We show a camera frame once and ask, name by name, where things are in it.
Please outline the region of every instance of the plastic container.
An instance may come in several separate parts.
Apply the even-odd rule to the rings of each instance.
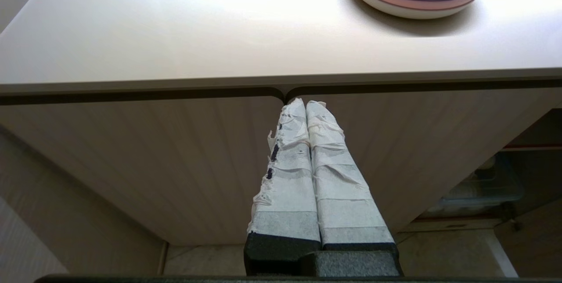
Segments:
[[[498,153],[493,167],[476,170],[420,217],[477,215],[501,203],[517,201],[523,195],[524,189],[508,159]]]

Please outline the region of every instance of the white countertop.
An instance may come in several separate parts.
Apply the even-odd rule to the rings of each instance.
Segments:
[[[562,77],[562,0],[414,21],[361,0],[30,0],[0,91]]]

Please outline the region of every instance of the cabinet door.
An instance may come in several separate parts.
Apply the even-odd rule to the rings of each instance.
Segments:
[[[562,100],[562,89],[301,95],[327,103],[399,231]]]
[[[243,243],[274,97],[0,107],[0,123],[175,245]]]

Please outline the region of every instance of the wood grain panel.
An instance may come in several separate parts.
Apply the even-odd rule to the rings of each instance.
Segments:
[[[561,89],[304,95],[324,101],[393,231],[554,107]]]
[[[12,133],[176,245],[243,243],[273,97],[0,107]]]
[[[0,128],[0,281],[156,275],[163,241]]]
[[[495,228],[496,236],[520,277],[562,277],[562,199]]]

